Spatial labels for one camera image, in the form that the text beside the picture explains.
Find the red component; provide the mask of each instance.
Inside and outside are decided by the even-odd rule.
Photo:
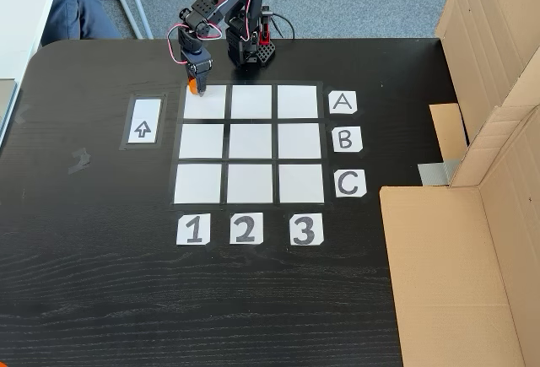
[[[259,34],[259,44],[268,45],[269,43],[270,43],[270,28],[268,24],[263,24],[261,34]]]

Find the person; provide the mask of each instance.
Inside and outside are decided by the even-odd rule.
[[[53,0],[41,44],[56,40],[121,38],[100,0]]]

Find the cardboard wall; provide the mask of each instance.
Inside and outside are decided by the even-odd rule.
[[[447,0],[435,34],[473,140],[540,45],[540,0]]]
[[[404,366],[522,367],[478,188],[383,187],[381,209]]]
[[[540,365],[540,109],[495,160],[480,192],[523,358]]]

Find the laptop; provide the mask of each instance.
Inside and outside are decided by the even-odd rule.
[[[11,99],[15,93],[15,80],[0,78],[0,132],[7,124],[4,124],[8,114],[8,108],[11,104]]]

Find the gray duct tape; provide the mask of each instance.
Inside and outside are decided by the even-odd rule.
[[[448,184],[448,175],[444,163],[418,165],[418,171],[424,186],[446,186]]]
[[[67,169],[67,173],[69,175],[90,166],[90,155],[86,152],[86,148],[76,150],[72,153],[72,156],[74,158],[78,158],[78,163],[75,166],[71,166],[69,169]]]
[[[443,163],[418,165],[422,184],[424,186],[448,186],[459,163],[459,159],[451,159],[445,160]]]
[[[27,111],[30,108],[28,104],[22,104],[19,109],[17,110],[17,114],[15,115],[15,122],[17,125],[24,124],[26,120],[22,117],[25,111]]]

